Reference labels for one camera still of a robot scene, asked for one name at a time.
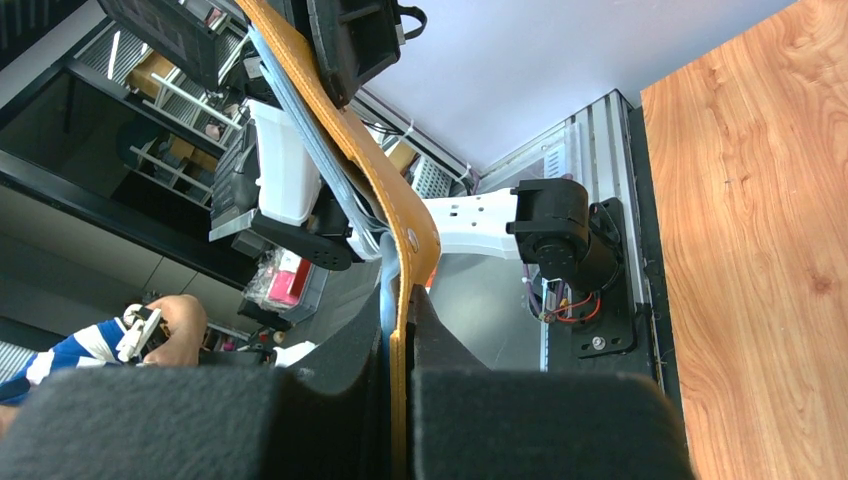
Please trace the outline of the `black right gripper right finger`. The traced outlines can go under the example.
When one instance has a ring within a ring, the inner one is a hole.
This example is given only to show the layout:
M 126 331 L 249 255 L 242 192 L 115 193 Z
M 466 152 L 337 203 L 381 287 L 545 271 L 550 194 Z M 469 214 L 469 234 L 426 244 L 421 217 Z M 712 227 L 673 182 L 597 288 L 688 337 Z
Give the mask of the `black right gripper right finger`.
M 683 422 L 629 372 L 488 369 L 410 296 L 410 465 L 416 479 L 692 479 Z

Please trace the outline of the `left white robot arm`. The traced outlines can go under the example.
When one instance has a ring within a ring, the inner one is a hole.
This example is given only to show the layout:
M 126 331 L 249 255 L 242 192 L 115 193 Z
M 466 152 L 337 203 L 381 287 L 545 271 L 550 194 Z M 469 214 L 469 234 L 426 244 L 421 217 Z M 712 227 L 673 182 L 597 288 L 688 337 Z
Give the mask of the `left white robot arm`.
M 256 118 L 260 211 L 300 228 L 319 190 L 339 202 L 362 253 L 395 253 L 400 286 L 425 281 L 443 253 L 468 253 L 538 266 L 579 292 L 611 288 L 625 274 L 621 238 L 587 189 L 563 177 L 523 180 L 474 196 L 424 199 L 400 176 L 358 116 L 337 107 L 321 84 L 305 37 L 265 1 L 242 1 L 248 37 L 276 106 L 251 102 Z

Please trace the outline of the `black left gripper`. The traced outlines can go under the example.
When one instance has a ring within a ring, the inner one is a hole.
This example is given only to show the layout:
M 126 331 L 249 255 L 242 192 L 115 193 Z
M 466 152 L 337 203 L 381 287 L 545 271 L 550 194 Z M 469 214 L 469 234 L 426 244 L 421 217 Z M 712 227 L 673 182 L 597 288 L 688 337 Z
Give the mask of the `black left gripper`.
M 396 63 L 400 46 L 420 36 L 428 21 L 419 7 L 395 0 L 283 0 L 281 15 L 309 42 L 338 108 Z

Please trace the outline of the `person hand in background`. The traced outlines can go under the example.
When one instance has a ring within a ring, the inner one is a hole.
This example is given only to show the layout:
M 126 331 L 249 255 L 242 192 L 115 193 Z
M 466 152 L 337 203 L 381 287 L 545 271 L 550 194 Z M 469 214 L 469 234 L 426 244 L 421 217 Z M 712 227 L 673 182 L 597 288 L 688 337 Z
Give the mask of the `person hand in background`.
M 208 326 L 207 313 L 201 302 L 189 294 L 168 295 L 149 303 L 146 308 L 161 311 L 170 336 L 146 354 L 142 364 L 157 367 L 197 366 Z

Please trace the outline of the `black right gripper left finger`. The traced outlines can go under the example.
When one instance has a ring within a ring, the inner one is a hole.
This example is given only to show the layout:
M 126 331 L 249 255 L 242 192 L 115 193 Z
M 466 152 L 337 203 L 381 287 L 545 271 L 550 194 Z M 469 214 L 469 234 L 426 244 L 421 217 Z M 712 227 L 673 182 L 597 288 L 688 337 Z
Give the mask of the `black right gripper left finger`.
M 288 368 L 59 372 L 1 443 L 5 479 L 381 479 L 379 298 Z

